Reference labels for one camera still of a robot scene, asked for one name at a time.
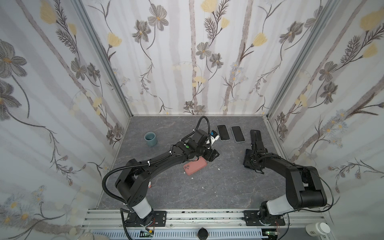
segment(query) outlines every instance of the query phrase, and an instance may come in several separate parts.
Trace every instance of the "vent grille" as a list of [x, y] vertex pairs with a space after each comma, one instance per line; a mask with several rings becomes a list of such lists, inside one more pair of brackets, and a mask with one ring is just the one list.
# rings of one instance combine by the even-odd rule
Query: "vent grille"
[[[128, 230], [132, 239], [185, 239], [196, 240], [199, 229], [158, 229], [152, 238], [139, 237], [141, 230]], [[207, 229], [208, 239], [255, 239], [268, 238], [262, 235], [261, 229]], [[108, 236], [110, 240], [126, 240], [124, 230], [93, 230], [94, 234]]]

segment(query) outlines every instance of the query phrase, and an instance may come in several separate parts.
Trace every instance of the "floral wallpaper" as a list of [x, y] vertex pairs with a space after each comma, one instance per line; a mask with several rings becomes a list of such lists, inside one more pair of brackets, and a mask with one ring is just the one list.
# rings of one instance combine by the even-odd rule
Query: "floral wallpaper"
[[0, 232], [75, 239], [128, 117], [70, 2], [0, 6]]
[[266, 114], [326, 1], [82, 0], [134, 114]]
[[383, 3], [341, 1], [270, 116], [290, 160], [332, 187], [326, 217], [339, 240], [382, 238], [383, 50]]

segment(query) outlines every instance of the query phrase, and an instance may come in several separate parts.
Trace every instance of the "black knob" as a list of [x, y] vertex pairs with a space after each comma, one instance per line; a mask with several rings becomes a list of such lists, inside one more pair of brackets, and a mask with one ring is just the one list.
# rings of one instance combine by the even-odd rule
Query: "black knob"
[[197, 237], [200, 240], [206, 240], [208, 238], [208, 231], [205, 228], [200, 228], [199, 232], [197, 233]]

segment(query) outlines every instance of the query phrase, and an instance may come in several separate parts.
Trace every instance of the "smartphone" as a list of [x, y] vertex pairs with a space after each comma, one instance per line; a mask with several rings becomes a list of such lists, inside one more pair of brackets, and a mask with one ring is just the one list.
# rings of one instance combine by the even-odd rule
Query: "smartphone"
[[221, 141], [229, 140], [229, 134], [226, 125], [217, 125], [217, 131]]
[[206, 165], [208, 165], [207, 161], [205, 160], [205, 158], [200, 156], [198, 159], [190, 161], [189, 163], [185, 164], [183, 167], [187, 175], [191, 175], [192, 173], [199, 171]]
[[244, 138], [243, 132], [241, 131], [240, 126], [231, 127], [231, 129], [232, 129], [233, 135], [235, 136], [236, 142], [245, 142], [245, 138]]

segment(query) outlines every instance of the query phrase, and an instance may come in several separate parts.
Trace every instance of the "flower stem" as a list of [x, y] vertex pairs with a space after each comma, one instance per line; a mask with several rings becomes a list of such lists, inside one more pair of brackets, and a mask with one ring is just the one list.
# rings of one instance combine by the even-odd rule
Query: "flower stem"
[[143, 46], [141, 45], [141, 39], [140, 39], [140, 47], [141, 47], [141, 49], [143, 50], [143, 52], [145, 53], [145, 55], [149, 58], [149, 60], [151, 61], [151, 63], [152, 63], [152, 59], [148, 56], [148, 54], [144, 51], [144, 48], [143, 48]]
[[297, 43], [304, 37], [304, 35], [307, 33], [308, 30], [309, 30], [309, 28], [307, 28], [307, 30], [305, 30], [304, 34], [301, 36], [301, 38], [300, 38], [299, 40], [297, 40], [296, 43], [294, 43], [292, 46], [290, 46], [289, 48], [286, 48], [286, 49], [284, 49], [284, 50], [290, 49], [291, 47], [293, 47], [294, 45], [296, 45], [296, 44], [297, 44]]
[[12, 114], [9, 112], [8, 108], [6, 109], [6, 111], [7, 111], [7, 113], [8, 113], [14, 120], [16, 120], [16, 121], [18, 121], [18, 122], [20, 122], [20, 123], [22, 123], [22, 124], [25, 124], [25, 125], [28, 125], [28, 126], [31, 126], [31, 127], [42, 127], [42, 128], [47, 129], [45, 126], [33, 125], [33, 124], [29, 124], [29, 123], [26, 123], [26, 122], [23, 122], [23, 121], [17, 119], [14, 115], [12, 115]]
[[29, 107], [29, 100], [28, 100], [28, 97], [26, 96], [26, 93], [25, 93], [24, 89], [22, 88], [22, 86], [20, 85], [20, 83], [16, 80], [16, 78], [15, 78], [13, 75], [11, 75], [11, 76], [12, 76], [12, 78], [14, 79], [14, 81], [17, 83], [17, 85], [20, 87], [20, 89], [21, 89], [21, 90], [23, 91], [23, 93], [24, 93], [26, 102], [28, 103], [28, 114], [27, 114], [26, 117], [29, 118], [30, 107]]
[[149, 47], [147, 47], [147, 50], [148, 50], [148, 48], [152, 47], [153, 43], [155, 42], [155, 37], [156, 37], [156, 26], [154, 27], [154, 30], [153, 30], [153, 41], [152, 41], [151, 45]]
[[218, 70], [218, 65], [217, 65], [217, 67], [216, 67], [216, 71], [214, 72], [214, 74], [212, 75], [212, 77], [210, 77], [210, 78], [208, 79], [208, 81], [209, 81], [211, 78], [213, 78], [213, 76], [215, 75], [215, 73], [217, 72], [217, 70]]
[[208, 67], [208, 58], [205, 58], [205, 65], [207, 66], [208, 71], [212, 72]]
[[101, 85], [101, 80], [100, 80], [100, 77], [98, 76], [99, 78], [99, 82], [100, 82], [100, 87], [101, 87], [101, 96], [103, 96], [103, 86]]
[[326, 99], [324, 99], [324, 101], [323, 101], [322, 103], [320, 103], [320, 104], [318, 104], [318, 105], [316, 105], [316, 106], [313, 106], [313, 107], [309, 107], [309, 108], [314, 108], [314, 107], [320, 106], [320, 105], [322, 105], [322, 104], [325, 102], [325, 100], [326, 100]]
[[84, 74], [84, 75], [88, 78], [88, 80], [89, 80], [93, 85], [95, 85], [96, 87], [99, 87], [98, 85], [94, 84], [94, 83], [89, 79], [89, 77], [88, 77], [87, 74]]
[[317, 94], [319, 94], [319, 91], [320, 91], [320, 88], [321, 86], [324, 84], [325, 80], [321, 83], [319, 89], [317, 89], [317, 92], [316, 92], [316, 98], [314, 99], [315, 103], [317, 103]]

